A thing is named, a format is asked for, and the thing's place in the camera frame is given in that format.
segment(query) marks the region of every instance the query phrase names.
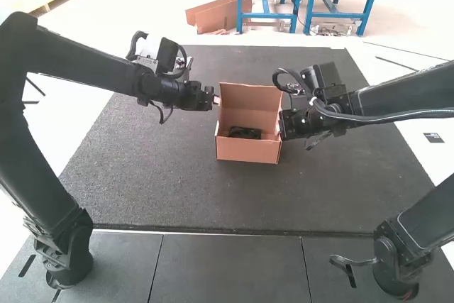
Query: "floor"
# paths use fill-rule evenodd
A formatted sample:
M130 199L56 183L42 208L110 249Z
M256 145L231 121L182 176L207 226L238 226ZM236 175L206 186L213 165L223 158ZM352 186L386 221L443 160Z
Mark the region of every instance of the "floor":
M382 82L408 72L403 67L377 61L374 59L376 55L416 69L438 64L442 60L362 42L388 45L448 60L454 59L454 50L450 48L454 32L449 28L445 29L451 15L450 6L445 4L452 3L452 0L376 0L365 37L361 39L306 37L301 34L290 36L274 32L272 28L250 30L242 36L197 36L194 28L186 24L183 10L207 1L210 0L64 0L57 2L50 13L40 16L40 25L118 56L126 54L130 37L136 30L158 31L160 35L166 35L181 44L348 47L369 83ZM364 1L340 0L339 8L343 11L361 10ZM261 1L255 6L260 8ZM286 6L291 5L281 6L277 10L284 11ZM304 18L305 6L306 0L301 4L299 12L301 19ZM297 27L297 32L302 32L301 24ZM45 77L32 78L38 80L40 87L48 96L42 99L28 87L24 98L40 98L41 102L35 107L29 107L26 110L26 117L38 145L55 173L59 175L110 99L111 93ZM443 159L439 157L443 153L446 155L447 152L434 150L433 146L430 150L422 148L419 141L412 138L411 132L427 127L434 131L443 131L449 136L453 126L452 120L445 120L443 123L426 120L398 125L435 184L452 172L452 167L442 162ZM46 132L51 130L55 134L50 136ZM0 215L2 217L0 227L9 236L9 243L1 245L0 275L2 275L25 241L28 232L21 228L21 213L3 196L0 198ZM449 254L454 255L454 247L447 246L445 252L449 249L451 249Z

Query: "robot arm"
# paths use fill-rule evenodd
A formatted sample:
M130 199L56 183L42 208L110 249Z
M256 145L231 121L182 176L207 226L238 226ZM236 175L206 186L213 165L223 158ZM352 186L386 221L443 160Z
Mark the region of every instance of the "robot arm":
M296 84L282 85L290 74ZM300 73L279 69L276 87L289 94L291 109L279 115L282 140L341 136L348 129L407 119L454 117L454 62L348 92L333 63L314 65ZM414 298L422 269L433 252L454 239L454 175L424 198L374 231L374 258L356 262L332 255L330 262L347 275L351 266L371 265L377 284L397 299Z
M145 42L140 40L144 44L137 53L140 38ZM139 33L128 57L63 38L25 13L11 14L0 26L0 188L24 210L24 224L35 237L51 287L73 286L91 270L93 223L61 185L28 130L22 103L27 72L136 97L145 106L161 102L170 112L212 109L214 88L202 90L200 82L189 80L192 59L178 44L165 38L151 42Z

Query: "object inside box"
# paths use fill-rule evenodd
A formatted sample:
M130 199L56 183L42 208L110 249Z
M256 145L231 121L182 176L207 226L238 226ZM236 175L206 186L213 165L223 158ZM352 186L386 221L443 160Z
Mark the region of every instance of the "object inside box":
M220 84L218 136L228 137L234 126L260 129L261 140L280 141L277 113L281 94L274 87Z
M247 138L250 140L261 140L262 129L233 126L228 131L229 138Z

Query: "open cardboard box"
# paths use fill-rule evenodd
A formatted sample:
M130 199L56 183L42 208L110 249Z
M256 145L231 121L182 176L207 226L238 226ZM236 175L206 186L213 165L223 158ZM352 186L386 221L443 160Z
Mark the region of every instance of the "open cardboard box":
M197 33L210 33L222 28L230 30L236 27L238 0L215 0L186 10L189 25L197 27ZM253 0L243 0L242 11L251 12Z
M233 83L220 83L219 87L216 158L277 164L282 144L278 129L281 91L276 87ZM262 139L229 138L232 126L261 129Z

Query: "gray platform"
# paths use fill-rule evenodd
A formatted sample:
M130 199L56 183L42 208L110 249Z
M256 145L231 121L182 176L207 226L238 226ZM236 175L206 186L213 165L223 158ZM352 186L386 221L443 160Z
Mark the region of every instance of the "gray platform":
M329 61L349 89L367 85L346 50L186 48L192 79L205 85L271 85L278 67ZM310 152L304 141L287 141L279 165L260 165L215 160L217 115L176 111L160 126L153 107L114 95L60 179L100 227L296 235L371 233L432 187L392 123Z
M90 248L95 266L89 277L55 298L39 257L18 276L33 253L28 241L0 280L0 302L397 302L378 288L371 268L353 268L353 289L328 262L332 253L369 258L372 241L366 238L95 233ZM453 283L440 252L412 302L451 303Z
M61 291L56 302L147 302L161 242L159 234L94 233L90 240L93 270L76 287ZM56 291L45 282L39 255L19 277L32 254L33 243L28 239L0 280L0 302L54 303Z

